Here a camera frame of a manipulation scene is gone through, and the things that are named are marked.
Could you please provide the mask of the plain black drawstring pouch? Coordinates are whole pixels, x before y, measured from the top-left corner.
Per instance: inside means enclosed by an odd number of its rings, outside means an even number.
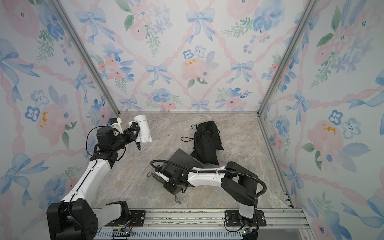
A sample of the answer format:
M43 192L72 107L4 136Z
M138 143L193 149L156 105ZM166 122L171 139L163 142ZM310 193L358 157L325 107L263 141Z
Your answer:
M194 136L192 138L189 137L181 137L182 142L190 142L195 141L198 138L202 138L205 135L214 141L214 143L218 146L222 145L220 130L218 129L215 121L206 121L200 124L191 125L191 128L195 130Z

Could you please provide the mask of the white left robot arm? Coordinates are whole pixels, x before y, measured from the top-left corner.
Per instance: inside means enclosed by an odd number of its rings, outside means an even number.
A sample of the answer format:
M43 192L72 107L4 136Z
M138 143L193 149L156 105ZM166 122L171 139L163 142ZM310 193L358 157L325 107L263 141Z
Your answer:
M47 209L52 240L92 240L111 222L126 226L133 221L125 201L112 202L99 210L93 210L90 203L104 177L121 159L118 152L135 143L139 131L137 123L123 131L111 126L98 129L98 143L86 172L60 202L50 204Z

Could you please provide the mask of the black pouch with gold logo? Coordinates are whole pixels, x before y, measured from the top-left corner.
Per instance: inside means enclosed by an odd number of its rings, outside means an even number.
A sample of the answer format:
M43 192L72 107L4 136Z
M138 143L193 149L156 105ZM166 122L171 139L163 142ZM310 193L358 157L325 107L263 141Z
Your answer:
M217 150L224 150L219 137L213 135L197 135L194 137L194 150L191 156L202 164L218 166Z

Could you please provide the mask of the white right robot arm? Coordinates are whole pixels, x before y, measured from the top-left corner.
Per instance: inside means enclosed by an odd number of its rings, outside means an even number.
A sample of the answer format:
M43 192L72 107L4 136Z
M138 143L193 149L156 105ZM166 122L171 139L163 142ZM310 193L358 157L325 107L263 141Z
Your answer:
M255 218L259 197L267 190L263 181L235 162L215 169L188 168L164 160L154 160L150 165L155 169L155 179L174 195L199 186L222 188L239 203L240 216L248 220Z

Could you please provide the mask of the grey fabric drawstring pouch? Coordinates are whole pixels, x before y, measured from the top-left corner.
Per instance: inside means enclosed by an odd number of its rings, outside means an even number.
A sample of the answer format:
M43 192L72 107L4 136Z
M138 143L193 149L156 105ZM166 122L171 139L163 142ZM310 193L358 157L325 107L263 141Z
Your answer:
M203 169L204 168L204 166L203 166L203 164L201 162L199 162L198 160L196 160L192 156L188 155L187 153L185 153L181 149L178 149L169 158L168 162L175 163L175 164L183 166L183 167L185 167L187 169L192 169L193 167L196 167L196 168L199 168L199 169ZM156 180L156 167L154 167L154 169L155 169L155 171L154 172L149 172L147 176L148 177L152 176ZM181 202L179 201L179 199L177 197L177 194L173 194L173 195L175 196L175 202L177 204L181 204Z

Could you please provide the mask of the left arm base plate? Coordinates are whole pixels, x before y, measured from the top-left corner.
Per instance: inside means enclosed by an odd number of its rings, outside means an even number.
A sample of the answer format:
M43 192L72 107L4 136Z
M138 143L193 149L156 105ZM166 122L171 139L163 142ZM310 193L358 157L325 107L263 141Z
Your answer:
M108 223L107 227L143 227L145 216L145 210L131 210L127 217L114 220Z

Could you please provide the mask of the white hair dryer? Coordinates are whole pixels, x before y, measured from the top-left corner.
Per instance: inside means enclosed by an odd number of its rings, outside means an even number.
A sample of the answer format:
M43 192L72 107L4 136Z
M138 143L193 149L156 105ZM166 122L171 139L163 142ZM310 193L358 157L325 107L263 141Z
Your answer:
M139 143L151 143L153 139L147 117L145 115L134 117L134 120L128 123L129 127L132 128L134 123L140 128L138 137L138 140L140 141Z

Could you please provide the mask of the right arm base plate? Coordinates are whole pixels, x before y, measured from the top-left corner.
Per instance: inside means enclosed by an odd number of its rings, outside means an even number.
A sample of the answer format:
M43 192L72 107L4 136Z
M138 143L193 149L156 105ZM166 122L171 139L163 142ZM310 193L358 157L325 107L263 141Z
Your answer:
M225 211L225 225L227 227L266 227L266 217L263 211L257 211L251 219L240 215L239 211L227 210Z

